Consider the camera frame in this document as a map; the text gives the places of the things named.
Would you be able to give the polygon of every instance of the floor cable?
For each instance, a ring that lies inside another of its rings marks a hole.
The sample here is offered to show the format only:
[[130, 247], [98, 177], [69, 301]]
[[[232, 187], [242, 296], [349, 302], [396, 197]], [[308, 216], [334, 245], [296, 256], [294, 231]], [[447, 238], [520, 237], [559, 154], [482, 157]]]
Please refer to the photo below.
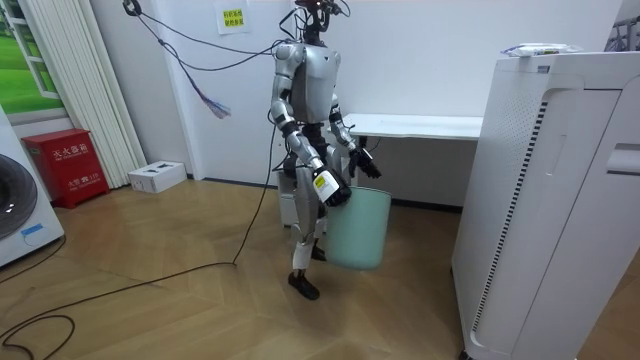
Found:
[[[16, 350], [20, 350], [23, 351], [25, 354], [27, 354], [27, 356], [29, 357], [30, 360], [35, 360], [35, 356], [33, 354], [33, 351], [31, 351], [31, 349], [29, 349], [27, 346], [24, 345], [20, 345], [17, 343], [11, 343], [11, 339], [16, 336], [17, 334], [19, 334], [22, 330], [37, 324], [41, 321], [44, 320], [51, 320], [51, 319], [62, 319], [67, 321], [70, 324], [70, 330], [69, 333], [67, 335], [67, 337], [64, 339], [64, 341], [58, 346], [56, 347], [53, 351], [51, 351], [47, 356], [45, 356], [43, 358], [43, 360], [47, 360], [50, 359], [52, 356], [54, 356], [58, 351], [60, 351], [68, 342], [69, 340], [71, 340], [71, 338], [73, 337], [73, 334], [75, 333], [76, 330], [76, 323], [73, 320], [72, 317], [68, 316], [68, 315], [62, 315], [62, 314], [53, 314], [57, 311], [63, 310], [63, 309], [68, 309], [70, 307], [76, 306], [76, 305], [80, 305], [80, 304], [84, 304], [86, 302], [92, 301], [92, 300], [96, 300], [96, 299], [100, 299], [109, 295], [113, 295], [113, 294], [117, 294], [117, 293], [121, 293], [127, 290], [131, 290], [131, 289], [135, 289], [135, 288], [139, 288], [145, 285], [150, 285], [159, 281], [163, 281], [163, 280], [167, 280], [167, 279], [171, 279], [177, 276], [181, 276], [181, 275], [185, 275], [197, 270], [201, 270], [201, 269], [205, 269], [205, 268], [210, 268], [210, 267], [214, 267], [214, 266], [222, 266], [222, 265], [228, 265], [228, 266], [237, 266], [237, 260], [240, 257], [240, 254], [242, 253], [242, 250], [244, 249], [244, 246], [247, 242], [247, 239], [249, 237], [249, 234], [251, 233], [251, 229], [253, 227], [253, 224], [256, 221], [256, 218], [258, 217], [258, 214], [260, 213], [260, 209], [262, 208], [262, 203], [264, 201], [264, 197], [265, 194], [267, 192], [268, 189], [268, 185], [269, 185], [269, 180], [271, 179], [271, 165], [272, 165], [272, 160], [273, 160], [273, 140], [275, 138], [275, 134], [276, 134], [276, 126], [273, 126], [273, 131], [271, 133], [271, 142], [270, 142], [270, 147], [269, 147], [269, 168], [268, 168], [268, 173], [267, 173], [267, 180], [264, 183], [264, 186], [262, 188], [262, 195], [260, 196], [260, 201], [258, 202], [258, 207], [251, 219], [251, 222], [249, 223], [249, 226], [247, 227], [247, 230], [244, 234], [244, 238], [242, 239], [242, 244], [240, 245], [240, 248], [238, 248], [238, 251], [236, 252], [235, 257], [233, 258], [233, 261], [231, 262], [215, 262], [215, 263], [209, 263], [209, 264], [204, 264], [204, 265], [200, 265], [200, 266], [196, 266], [194, 268], [191, 269], [187, 269], [184, 271], [180, 271], [178, 273], [175, 274], [171, 274], [171, 275], [167, 275], [167, 276], [163, 276], [161, 278], [157, 278], [157, 279], [153, 279], [153, 280], [149, 280], [149, 281], [144, 281], [138, 284], [134, 284], [134, 285], [130, 285], [130, 286], [126, 286], [120, 289], [116, 289], [116, 290], [112, 290], [112, 291], [108, 291], [99, 295], [95, 295], [95, 296], [91, 296], [91, 297], [87, 297], [81, 300], [77, 300], [74, 301], [72, 303], [66, 304], [66, 305], [62, 305], [62, 306], [58, 306], [55, 307], [53, 309], [47, 310], [47, 311], [43, 311], [39, 314], [33, 315], [30, 318], [14, 325], [13, 327], [11, 327], [10, 329], [6, 330], [4, 333], [0, 334], [0, 339], [4, 339], [2, 341], [2, 347], [3, 348], [7, 348], [7, 349], [16, 349]], [[60, 250], [60, 248], [62, 248], [62, 246], [66, 243], [66, 239], [63, 239], [63, 242], [60, 244], [60, 246], [51, 254], [49, 254], [47, 257], [45, 257], [43, 260], [39, 261], [38, 263], [36, 263], [35, 265], [32, 265], [12, 276], [10, 276], [7, 279], [4, 279], [0, 282], [0, 284], [8, 281], [9, 279], [12, 279], [28, 270], [33, 269], [34, 267], [40, 265], [41, 263], [43, 263], [44, 261], [46, 261], [47, 259], [51, 258], [53, 255], [55, 255], [58, 250]]]

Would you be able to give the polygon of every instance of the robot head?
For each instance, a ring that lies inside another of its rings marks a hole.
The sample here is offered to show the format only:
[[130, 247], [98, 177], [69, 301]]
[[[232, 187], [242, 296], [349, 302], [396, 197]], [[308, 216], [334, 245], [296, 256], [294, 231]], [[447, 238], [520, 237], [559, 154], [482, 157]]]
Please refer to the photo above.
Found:
[[349, 16], [334, 0], [295, 0], [295, 3], [305, 8], [309, 14], [304, 27], [304, 41], [311, 45], [323, 46], [320, 33], [329, 29], [331, 15]]

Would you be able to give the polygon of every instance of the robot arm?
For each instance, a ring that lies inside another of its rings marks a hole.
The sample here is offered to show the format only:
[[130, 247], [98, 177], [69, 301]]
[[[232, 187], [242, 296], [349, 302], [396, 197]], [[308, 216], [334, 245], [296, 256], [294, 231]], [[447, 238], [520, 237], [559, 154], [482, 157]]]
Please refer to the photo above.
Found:
[[349, 150], [349, 175], [354, 177], [356, 175], [356, 167], [359, 167], [368, 177], [374, 179], [379, 178], [382, 174], [373, 163], [371, 154], [369, 154], [366, 149], [356, 145], [356, 141], [351, 137], [351, 134], [349, 134], [349, 129], [344, 126], [342, 113], [340, 113], [340, 104], [338, 103], [338, 96], [336, 96], [336, 94], [333, 94], [329, 122], [331, 123], [331, 132], [335, 135], [338, 143]]
[[320, 200], [329, 206], [338, 206], [349, 200], [351, 190], [340, 175], [324, 166], [320, 155], [296, 124], [293, 107], [288, 102], [295, 71], [304, 61], [304, 55], [302, 44], [282, 44], [276, 49], [271, 115], [291, 150], [313, 169], [313, 189]]

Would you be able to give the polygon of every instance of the washing machine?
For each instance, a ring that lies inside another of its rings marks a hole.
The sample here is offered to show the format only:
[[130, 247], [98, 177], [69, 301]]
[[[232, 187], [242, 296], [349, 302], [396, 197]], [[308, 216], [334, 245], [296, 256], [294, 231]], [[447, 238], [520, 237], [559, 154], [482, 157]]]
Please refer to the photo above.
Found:
[[0, 266], [63, 235], [60, 221], [0, 107]]

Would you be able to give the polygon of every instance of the notice paper on wall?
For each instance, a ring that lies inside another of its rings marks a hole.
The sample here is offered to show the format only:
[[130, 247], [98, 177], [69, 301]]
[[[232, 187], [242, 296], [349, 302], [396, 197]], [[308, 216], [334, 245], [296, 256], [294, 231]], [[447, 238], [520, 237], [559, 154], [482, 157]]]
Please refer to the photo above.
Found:
[[247, 0], [215, 1], [214, 6], [220, 35], [251, 31]]

